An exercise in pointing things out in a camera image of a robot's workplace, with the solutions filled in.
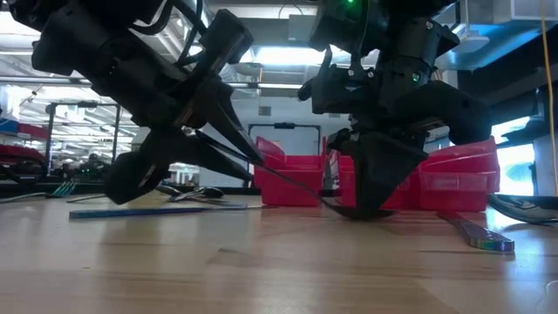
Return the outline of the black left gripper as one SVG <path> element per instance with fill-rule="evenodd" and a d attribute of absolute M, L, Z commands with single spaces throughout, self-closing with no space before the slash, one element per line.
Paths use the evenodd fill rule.
<path fill-rule="evenodd" d="M 186 69 L 186 58 L 171 63 L 136 37 L 132 29 L 139 17 L 136 11 L 101 10 L 99 20 L 111 36 L 98 53 L 99 91 L 117 100 L 140 126 L 167 130 L 209 123 L 251 161 L 262 162 L 232 106 L 234 89 L 219 76 L 224 65 L 240 61 L 252 35 L 229 10 L 219 10 L 209 26 L 191 9 L 182 12 L 201 33 L 202 50 L 191 58 L 196 63 L 192 70 Z M 251 180 L 245 167 L 219 152 L 219 145 L 200 131 L 193 135 L 152 131 L 139 150 L 113 162 L 104 181 L 105 196 L 118 205 L 135 200 L 154 190 L 174 163 Z"/>

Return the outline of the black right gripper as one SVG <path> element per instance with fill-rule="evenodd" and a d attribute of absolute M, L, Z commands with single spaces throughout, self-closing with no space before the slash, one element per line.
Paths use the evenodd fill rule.
<path fill-rule="evenodd" d="M 424 144 L 433 130 L 446 126 L 456 145 L 489 138 L 488 107 L 432 78 L 437 58 L 445 54 L 440 48 L 424 56 L 382 50 L 375 66 L 365 70 L 359 59 L 348 69 L 333 64 L 327 50 L 316 76 L 297 92 L 300 100 L 311 100 L 315 114 L 350 116 L 353 133 L 341 129 L 327 144 L 354 162 L 356 206 L 348 208 L 371 209 L 371 203 L 380 208 L 428 157 Z"/>

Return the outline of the red plastic storage bin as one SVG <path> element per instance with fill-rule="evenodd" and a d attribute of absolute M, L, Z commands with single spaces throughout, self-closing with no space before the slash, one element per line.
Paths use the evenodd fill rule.
<path fill-rule="evenodd" d="M 256 147 L 264 157 L 264 165 L 292 181 L 303 184 L 314 194 L 323 187 L 325 166 L 325 139 L 322 153 L 315 155 L 286 154 L 277 144 L 261 136 L 256 137 Z M 309 191 L 269 171 L 255 167 L 254 184 L 261 190 L 262 202 L 271 206 L 316 207 L 320 201 Z"/>
<path fill-rule="evenodd" d="M 411 174 L 408 208 L 482 212 L 487 197 L 500 190 L 500 164 L 494 137 L 440 149 Z"/>
<path fill-rule="evenodd" d="M 350 156 L 342 155 L 336 150 L 329 154 L 331 175 L 334 180 L 335 200 L 346 207 L 356 206 L 356 185 L 354 162 Z M 382 205 L 384 209 L 419 210 L 419 171 L 403 180 L 388 200 Z"/>

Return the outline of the iridescent table knife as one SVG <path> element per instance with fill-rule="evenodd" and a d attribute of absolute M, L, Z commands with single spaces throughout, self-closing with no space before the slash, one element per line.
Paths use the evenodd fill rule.
<path fill-rule="evenodd" d="M 456 212 L 438 211 L 437 216 L 454 226 L 464 242 L 470 247 L 498 252 L 514 251 L 513 240 L 481 227 Z"/>
<path fill-rule="evenodd" d="M 205 199 L 196 199 L 196 198 L 187 198 L 186 201 L 194 201 L 198 203 L 216 205 L 216 206 L 223 206 L 223 207 L 230 207 L 230 208 L 245 208 L 248 206 L 246 203 L 237 203 L 231 201 L 221 201 L 221 200 L 205 200 Z"/>
<path fill-rule="evenodd" d="M 70 219 L 99 219 L 143 215 L 180 215 L 197 214 L 208 211 L 236 211 L 248 209 L 273 208 L 268 205 L 248 205 L 240 207 L 221 208 L 142 208 L 142 209 L 105 209 L 105 210 L 73 210 L 69 213 Z"/>

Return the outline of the long ceiling light bar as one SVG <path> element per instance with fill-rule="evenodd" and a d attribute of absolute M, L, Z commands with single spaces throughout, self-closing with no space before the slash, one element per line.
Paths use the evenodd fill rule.
<path fill-rule="evenodd" d="M 47 85 L 47 86 L 78 86 L 91 87 L 92 83 L 85 78 L 56 78 L 56 77 L 27 77 L 27 76 L 0 76 L 0 85 Z M 301 85 L 281 83 L 256 83 L 256 82 L 230 82 L 235 89 L 260 89 L 260 90 L 298 90 Z"/>

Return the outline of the background workbench with equipment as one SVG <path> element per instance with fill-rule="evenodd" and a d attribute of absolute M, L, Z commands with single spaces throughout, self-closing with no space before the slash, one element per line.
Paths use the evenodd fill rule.
<path fill-rule="evenodd" d="M 77 166 L 63 162 L 59 168 L 50 170 L 46 157 L 38 150 L 28 147 L 0 145 L 0 180 L 10 180 L 21 185 L 32 185 L 45 181 L 51 174 L 62 179 L 86 179 L 100 181 L 110 165 L 95 154 Z"/>

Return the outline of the iridescent fork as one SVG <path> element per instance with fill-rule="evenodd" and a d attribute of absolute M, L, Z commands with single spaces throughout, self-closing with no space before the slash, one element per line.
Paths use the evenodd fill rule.
<path fill-rule="evenodd" d="M 73 193 L 75 187 L 76 187 L 75 182 L 67 181 L 67 182 L 63 182 L 51 193 L 41 192 L 41 193 L 33 193 L 33 194 L 18 195 L 9 198 L 3 198 L 0 199 L 0 204 L 22 201 L 24 199 L 33 198 L 33 197 L 44 197 L 46 199 L 65 198 Z"/>

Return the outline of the fluorescent ceiling light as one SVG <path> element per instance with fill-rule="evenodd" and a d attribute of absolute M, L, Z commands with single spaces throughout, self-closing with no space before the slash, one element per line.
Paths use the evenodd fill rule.
<path fill-rule="evenodd" d="M 241 61 L 262 65 L 319 65 L 323 53 L 302 47 L 262 46 L 246 52 Z"/>

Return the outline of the bright window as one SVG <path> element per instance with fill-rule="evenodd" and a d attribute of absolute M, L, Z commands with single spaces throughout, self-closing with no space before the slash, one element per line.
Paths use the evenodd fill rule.
<path fill-rule="evenodd" d="M 524 129 L 529 117 L 510 120 L 492 127 L 492 136 L 497 145 L 505 143 L 506 133 Z M 497 149 L 500 164 L 500 194 L 534 195 L 534 146 L 532 143 L 506 144 Z"/>

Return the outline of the white ceiling unit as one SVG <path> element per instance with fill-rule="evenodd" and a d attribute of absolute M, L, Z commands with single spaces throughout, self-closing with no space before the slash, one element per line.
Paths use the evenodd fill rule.
<path fill-rule="evenodd" d="M 460 40 L 460 43 L 452 48 L 454 53 L 471 53 L 478 51 L 490 42 L 488 37 L 480 35 L 465 36 Z"/>

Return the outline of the red storage rack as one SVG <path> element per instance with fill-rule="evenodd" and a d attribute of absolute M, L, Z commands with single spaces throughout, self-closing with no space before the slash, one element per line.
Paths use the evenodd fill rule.
<path fill-rule="evenodd" d="M 42 181 L 48 172 L 46 157 L 33 141 L 45 143 L 47 130 L 12 119 L 0 119 L 0 179 L 21 185 Z"/>

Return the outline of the black doorway frame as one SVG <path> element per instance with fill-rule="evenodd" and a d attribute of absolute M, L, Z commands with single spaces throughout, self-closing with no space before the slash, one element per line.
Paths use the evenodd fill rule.
<path fill-rule="evenodd" d="M 277 144 L 317 145 L 322 138 L 320 126 L 294 122 L 255 123 L 248 125 L 248 135 L 256 140 L 264 138 Z"/>

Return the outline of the black background rig frame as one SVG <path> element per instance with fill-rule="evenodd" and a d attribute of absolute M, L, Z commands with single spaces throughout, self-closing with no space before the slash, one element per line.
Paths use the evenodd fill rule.
<path fill-rule="evenodd" d="M 75 108 L 77 112 L 80 109 L 85 110 L 84 119 L 89 121 L 87 123 L 78 123 L 70 119 L 65 119 L 62 122 L 55 122 L 57 115 L 57 109 L 59 106 Z M 101 108 L 106 113 L 110 113 L 112 118 L 102 118 L 96 113 L 89 112 L 93 109 L 97 110 Z M 78 142 L 82 142 L 88 138 L 92 140 L 101 140 L 100 135 L 85 134 L 85 133 L 64 133 L 64 134 L 54 134 L 54 126 L 64 126 L 64 127 L 87 127 L 93 129 L 98 127 L 99 129 L 104 128 L 104 132 L 107 133 L 106 137 L 112 141 L 112 152 L 109 154 L 111 162 L 114 162 L 117 158 L 118 144 L 119 144 L 119 130 L 121 127 L 121 119 L 123 115 L 123 110 L 121 105 L 116 103 L 99 103 L 95 101 L 78 101 L 78 102 L 51 102 L 46 108 L 46 113 L 49 115 L 49 120 L 47 124 L 47 140 L 45 144 L 45 164 L 48 167 L 48 171 L 53 169 L 52 165 L 52 144 L 53 140 L 68 141 L 72 137 L 78 139 Z"/>

